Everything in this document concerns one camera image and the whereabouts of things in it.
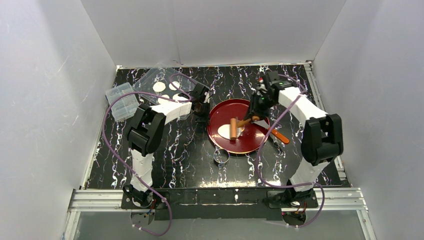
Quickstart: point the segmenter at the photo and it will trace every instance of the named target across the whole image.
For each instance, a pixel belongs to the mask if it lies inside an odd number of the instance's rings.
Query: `black marble surface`
[[[227,99],[249,99],[260,75],[267,71],[278,71],[298,80],[308,90],[309,99],[315,103],[303,65],[270,66],[222,66],[176,68],[191,78],[207,85],[213,94],[211,109]],[[114,86],[138,81],[148,69],[123,69],[116,75]],[[284,111],[283,106],[272,108],[273,122]],[[165,126],[162,143],[154,154],[152,179],[154,188],[228,188],[262,187],[254,172],[256,152],[242,156],[231,156],[225,167],[213,162],[215,146],[209,140],[205,125],[195,122],[196,116],[173,121]],[[123,133],[131,119],[115,122],[109,114],[106,135],[114,149],[131,165],[131,153]],[[295,173],[302,159],[301,139],[303,128],[299,121],[287,114],[277,124],[280,133],[290,139],[284,145],[278,140],[269,140],[264,145],[263,161],[260,163],[263,177],[274,184],[285,185]],[[131,174],[112,155],[100,137],[93,158],[87,189],[121,189],[129,184]],[[318,181],[322,185],[341,185],[334,163],[327,166]]]

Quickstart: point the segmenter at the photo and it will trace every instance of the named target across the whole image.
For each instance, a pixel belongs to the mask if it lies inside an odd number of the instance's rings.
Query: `white wall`
[[[81,1],[114,63],[146,67],[312,60],[346,0]]]
[[[424,2],[347,0],[314,73],[378,239],[422,239]]]
[[[0,7],[0,238],[59,239],[114,63],[79,0]]]

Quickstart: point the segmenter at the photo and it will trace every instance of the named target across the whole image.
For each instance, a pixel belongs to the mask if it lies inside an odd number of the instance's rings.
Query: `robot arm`
[[[260,81],[257,91],[250,100],[244,119],[270,115],[270,108],[277,104],[288,107],[301,94],[294,83],[280,78],[278,73],[269,72]],[[304,127],[301,142],[302,160],[287,185],[313,183],[323,169],[343,152],[342,120],[337,114],[328,114],[316,107],[302,95],[290,112]],[[312,186],[288,188],[285,202],[307,198]]]
[[[189,94],[190,102],[182,102],[187,99],[180,96],[176,100],[181,102],[170,101],[152,107],[140,104],[125,133],[132,155],[132,168],[149,186],[153,184],[153,154],[162,142],[165,125],[191,112],[200,118],[209,116],[209,88],[197,83]],[[134,176],[130,185],[123,188],[127,197],[134,198],[142,206],[147,201],[147,190],[148,188]]]

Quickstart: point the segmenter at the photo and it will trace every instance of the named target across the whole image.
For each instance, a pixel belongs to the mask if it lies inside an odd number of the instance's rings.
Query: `red tray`
[[[249,101],[244,99],[229,99],[220,102],[209,113],[209,125],[207,134],[212,142],[232,154],[247,154],[259,148],[261,141],[267,134],[267,129],[256,124],[246,124],[241,135],[234,141],[230,141],[218,134],[218,128],[224,124],[230,124],[231,118],[242,120],[249,108]]]

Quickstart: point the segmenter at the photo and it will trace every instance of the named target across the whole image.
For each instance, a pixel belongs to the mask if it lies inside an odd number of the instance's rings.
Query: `plastic container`
[[[120,96],[134,92],[129,82],[116,86],[106,91],[106,98],[109,104],[112,104]],[[129,95],[121,98],[112,106],[112,116],[116,122],[122,122],[131,118],[136,113],[139,102],[135,95]]]
[[[147,93],[152,93],[152,94],[156,94],[156,95],[168,95],[170,99],[172,99],[172,97],[175,94],[180,94],[181,92],[178,90],[171,90],[169,85],[170,85],[170,77],[173,74],[177,74],[179,73],[177,70],[173,69],[173,68],[152,68],[149,71],[147,71],[147,73],[140,78],[140,80],[138,80],[136,83],[134,83],[134,85],[132,86],[132,88],[135,91],[140,91],[140,92],[147,92]],[[162,82],[165,84],[166,88],[165,90],[161,91],[161,92],[155,92],[153,90],[153,85],[155,85],[155,83],[157,82]],[[184,76],[174,76],[172,78],[172,82],[178,82],[179,83],[179,88],[184,90],[185,92],[189,92],[191,90],[193,90],[195,88],[195,83],[192,83],[190,80],[188,80],[186,77]],[[158,105],[158,97],[154,97],[154,96],[148,96],[148,95],[144,95],[143,96],[145,99],[147,99],[149,102],[153,103],[154,105]]]

